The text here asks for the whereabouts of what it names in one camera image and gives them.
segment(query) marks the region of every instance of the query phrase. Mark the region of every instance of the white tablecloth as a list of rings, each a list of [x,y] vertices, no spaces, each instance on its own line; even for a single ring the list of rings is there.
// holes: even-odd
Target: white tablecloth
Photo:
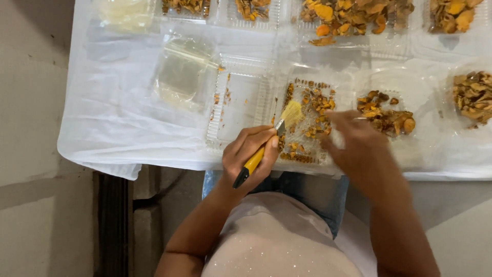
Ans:
[[[210,151],[205,144],[208,116],[172,113],[165,103],[149,95],[149,81],[170,23],[161,25],[161,34],[116,35],[99,26],[90,4],[88,0],[75,3],[65,111],[58,140],[60,154],[78,164],[127,179],[136,179],[141,164],[191,170],[220,169],[220,154]],[[235,37],[250,41],[250,47],[231,46]],[[392,51],[409,54],[413,57],[410,60],[389,57],[385,54],[387,51],[378,49],[350,53],[333,49],[332,56],[312,55],[311,58],[315,62],[319,60],[320,64],[329,60],[329,67],[354,74],[362,69],[405,66],[437,78],[443,78],[447,67],[451,66],[444,61],[455,63],[466,59],[462,55],[466,52],[463,40],[449,50],[419,46],[419,43],[440,43],[427,41],[433,38],[419,32],[413,32],[408,39],[411,40],[408,44]],[[282,39],[282,31],[275,34],[230,29],[216,40],[221,53],[237,55],[240,51],[242,56],[255,58],[271,58],[277,48],[283,48],[285,53],[296,51],[288,40]],[[302,51],[309,50],[301,49],[301,59],[309,57]],[[346,63],[333,62],[340,61],[340,56],[350,59],[347,58]],[[176,117],[184,123],[176,124]],[[434,138],[435,145],[422,149],[420,158],[439,161],[438,165],[411,169],[406,176],[412,180],[491,180],[489,151],[492,144],[483,139],[477,142],[475,137],[480,136],[480,132],[482,136],[489,134],[488,130],[478,130],[473,136],[445,132]],[[275,169],[337,173],[334,166],[320,170],[278,164]]]

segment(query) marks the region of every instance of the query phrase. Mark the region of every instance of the right hand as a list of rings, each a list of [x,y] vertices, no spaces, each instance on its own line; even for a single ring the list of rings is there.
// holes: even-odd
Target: right hand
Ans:
[[[355,119],[361,116],[356,110],[325,114],[341,132],[345,149],[336,147],[329,136],[322,136],[321,148],[329,152],[351,184],[375,204],[409,201],[408,183],[391,155],[386,136],[366,120]]]

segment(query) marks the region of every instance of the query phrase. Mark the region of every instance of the hand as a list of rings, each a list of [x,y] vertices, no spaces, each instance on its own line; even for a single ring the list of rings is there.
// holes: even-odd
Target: hand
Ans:
[[[391,155],[388,139],[376,131],[355,110],[325,113],[341,132],[345,149],[336,147],[329,136],[321,138],[321,148],[326,149],[335,164],[348,176],[373,203],[400,201],[410,198],[408,183]]]
[[[258,167],[248,179],[237,189],[232,188],[239,172],[250,157],[264,144],[265,154]],[[263,125],[242,129],[235,141],[231,142],[222,155],[224,173],[220,185],[244,197],[258,186],[272,171],[272,166],[278,157],[278,137],[273,125]]]

